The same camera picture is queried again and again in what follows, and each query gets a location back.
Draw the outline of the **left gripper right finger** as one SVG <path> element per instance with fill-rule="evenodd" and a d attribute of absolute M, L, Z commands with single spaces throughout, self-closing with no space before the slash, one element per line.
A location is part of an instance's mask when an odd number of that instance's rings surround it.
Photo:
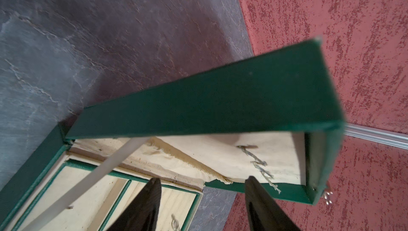
<path fill-rule="evenodd" d="M 253 176 L 245 181 L 245 204 L 252 231 L 300 231 Z"/>

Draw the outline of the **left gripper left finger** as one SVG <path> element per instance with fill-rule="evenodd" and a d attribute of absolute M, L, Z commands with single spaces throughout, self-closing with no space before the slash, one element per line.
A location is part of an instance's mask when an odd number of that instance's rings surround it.
<path fill-rule="evenodd" d="M 108 231 L 155 231 L 161 187 L 160 179 L 150 179 Z"/>

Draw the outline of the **green jewelry box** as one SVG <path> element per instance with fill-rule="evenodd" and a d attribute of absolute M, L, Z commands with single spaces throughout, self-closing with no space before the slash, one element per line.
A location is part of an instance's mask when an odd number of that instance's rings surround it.
<path fill-rule="evenodd" d="M 344 125 L 317 39 L 87 107 L 71 128 L 57 125 L 1 190 L 1 230 L 78 139 L 303 132 L 305 185 L 264 188 L 275 199 L 317 204 Z"/>

